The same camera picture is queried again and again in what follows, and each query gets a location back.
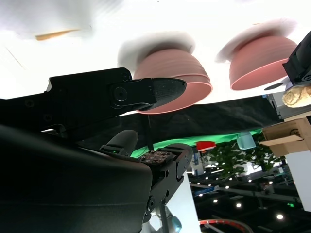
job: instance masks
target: black cloth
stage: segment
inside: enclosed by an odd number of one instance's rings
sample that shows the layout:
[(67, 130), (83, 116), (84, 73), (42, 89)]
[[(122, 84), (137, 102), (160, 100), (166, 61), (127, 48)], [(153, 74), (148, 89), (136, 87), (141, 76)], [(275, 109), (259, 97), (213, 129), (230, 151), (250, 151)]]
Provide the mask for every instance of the black cloth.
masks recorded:
[[(136, 149), (144, 147), (147, 141), (142, 117), (146, 115), (122, 116), (121, 125), (109, 128), (79, 144), (86, 148), (98, 149), (120, 131), (135, 130), (139, 134)], [(153, 143), (200, 135), (240, 133), (282, 121), (269, 101), (262, 96), (193, 105), (171, 113), (149, 115), (149, 118)]]

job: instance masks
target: ceiling light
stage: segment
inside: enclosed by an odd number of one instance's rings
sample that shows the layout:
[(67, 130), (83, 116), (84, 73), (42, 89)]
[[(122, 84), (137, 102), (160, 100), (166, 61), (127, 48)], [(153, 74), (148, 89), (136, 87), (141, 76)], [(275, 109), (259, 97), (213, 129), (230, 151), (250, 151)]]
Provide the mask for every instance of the ceiling light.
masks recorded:
[(217, 171), (212, 171), (211, 173), (216, 173), (216, 172), (220, 172), (220, 171), (223, 171), (223, 169), (217, 170)]
[(282, 220), (284, 218), (284, 216), (279, 214), (276, 216), (276, 218)]

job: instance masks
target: white surface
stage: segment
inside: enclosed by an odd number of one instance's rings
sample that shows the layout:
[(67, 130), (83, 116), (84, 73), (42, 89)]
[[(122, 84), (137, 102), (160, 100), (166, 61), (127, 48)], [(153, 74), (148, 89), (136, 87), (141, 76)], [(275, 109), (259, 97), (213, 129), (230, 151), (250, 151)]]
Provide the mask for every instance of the white surface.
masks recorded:
[[(91, 38), (59, 37), (37, 42), (0, 32), (0, 51), (4, 51), (0, 53), (0, 98), (41, 93), (51, 76), (117, 67), (118, 50), (126, 40), (163, 31), (184, 31), (194, 38), (193, 55), (206, 69), (213, 85), (212, 93), (199, 103), (281, 92), (285, 86), (270, 91), (264, 91), (265, 87), (231, 90), (229, 64), (214, 63), (215, 56), (231, 38), (253, 23), (282, 17), (295, 19), (298, 27), (289, 38), (296, 43), (311, 30), (311, 2), (305, 0), (89, 1)], [(36, 5), (21, 8), (16, 4), (15, 8), (10, 11), (14, 16), (25, 9), (34, 15), (41, 10)], [(0, 17), (0, 25), (14, 28), (12, 18)], [(44, 23), (45, 19), (38, 18), (37, 22)]]
[(295, 185), (305, 211), (311, 212), (310, 164), (311, 152), (303, 151), (286, 155)]

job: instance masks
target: red object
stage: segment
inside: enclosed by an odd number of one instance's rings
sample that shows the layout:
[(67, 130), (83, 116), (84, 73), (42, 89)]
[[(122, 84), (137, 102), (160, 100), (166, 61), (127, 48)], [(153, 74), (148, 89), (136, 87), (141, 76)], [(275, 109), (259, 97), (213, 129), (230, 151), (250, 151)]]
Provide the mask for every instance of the red object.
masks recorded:
[(212, 91), (209, 77), (200, 62), (182, 50), (168, 49), (152, 53), (140, 63), (134, 74), (134, 79), (163, 77), (186, 81), (185, 92), (167, 104), (140, 113), (160, 114), (183, 109), (204, 99)]
[(282, 36), (258, 38), (243, 46), (230, 65), (232, 90), (259, 87), (287, 76), (282, 64), (296, 48), (296, 43)]
[(198, 151), (205, 151), (215, 148), (216, 143), (211, 141), (199, 141), (196, 143), (196, 147)]

